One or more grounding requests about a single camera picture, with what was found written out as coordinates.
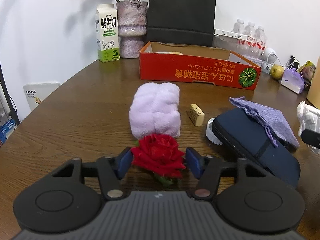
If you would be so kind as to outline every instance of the textured purple vase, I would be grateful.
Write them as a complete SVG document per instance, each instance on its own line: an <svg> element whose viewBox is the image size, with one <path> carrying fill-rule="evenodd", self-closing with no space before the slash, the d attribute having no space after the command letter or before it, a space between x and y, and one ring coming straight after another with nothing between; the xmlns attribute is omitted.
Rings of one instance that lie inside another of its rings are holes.
<svg viewBox="0 0 320 240"><path fill-rule="evenodd" d="M148 3L121 1L117 3L120 57L138 58L143 47L142 36L147 33Z"/></svg>

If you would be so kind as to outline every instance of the wooden table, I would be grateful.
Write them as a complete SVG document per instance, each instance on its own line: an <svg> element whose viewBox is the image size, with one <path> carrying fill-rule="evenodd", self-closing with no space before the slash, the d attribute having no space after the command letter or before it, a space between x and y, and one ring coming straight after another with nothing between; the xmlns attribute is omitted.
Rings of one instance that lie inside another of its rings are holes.
<svg viewBox="0 0 320 240"><path fill-rule="evenodd" d="M92 162L104 155L117 155L134 146L129 126L129 108L138 87L139 61L121 59L110 63L95 61L65 82L41 103L15 130L0 149L0 239L10 239L20 228L12 212L12 202L28 187L64 161L81 157ZM226 160L234 157L223 146L212 145L205 137L205 126L195 127L186 114L196 103L209 118L232 109L229 97L279 109L295 135L298 132L297 105L306 94L296 95L262 73L255 91L203 83L177 83L180 87L180 149L194 147L202 155L214 154ZM301 166L298 191L306 201L306 211L298 231L307 239L320 239L320 157L302 143L294 153ZM172 189L196 184L189 171ZM86 180L98 190L97 179ZM149 173L132 167L123 179L126 189L163 189ZM233 184L221 179L220 190Z"/></svg>

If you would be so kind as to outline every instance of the crumpled white tissue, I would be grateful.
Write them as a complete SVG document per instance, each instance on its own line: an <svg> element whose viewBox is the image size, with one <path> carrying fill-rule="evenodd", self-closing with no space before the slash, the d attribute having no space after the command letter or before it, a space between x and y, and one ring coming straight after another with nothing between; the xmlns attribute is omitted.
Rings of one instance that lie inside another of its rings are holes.
<svg viewBox="0 0 320 240"><path fill-rule="evenodd" d="M315 132L320 133L320 110L313 106L309 106L305 101L302 101L298 107L298 119L300 122L300 127L298 131L298 135L301 136L301 133L305 129L309 129ZM320 154L320 149L308 145L311 151L316 154Z"/></svg>

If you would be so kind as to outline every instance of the black paper bag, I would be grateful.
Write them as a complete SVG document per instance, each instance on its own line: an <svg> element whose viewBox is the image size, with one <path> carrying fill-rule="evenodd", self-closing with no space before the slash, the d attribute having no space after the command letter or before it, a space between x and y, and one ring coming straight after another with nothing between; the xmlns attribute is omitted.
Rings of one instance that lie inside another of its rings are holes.
<svg viewBox="0 0 320 240"><path fill-rule="evenodd" d="M147 40L212 46L216 0L149 0Z"/></svg>

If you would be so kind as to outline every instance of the red cardboard box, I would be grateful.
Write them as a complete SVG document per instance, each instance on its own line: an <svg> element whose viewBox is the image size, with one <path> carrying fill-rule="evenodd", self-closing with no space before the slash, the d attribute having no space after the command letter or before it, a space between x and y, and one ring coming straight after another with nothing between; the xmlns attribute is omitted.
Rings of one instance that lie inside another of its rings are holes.
<svg viewBox="0 0 320 240"><path fill-rule="evenodd" d="M260 72L255 63L225 49L148 42L140 51L142 80L206 82L254 90Z"/></svg>

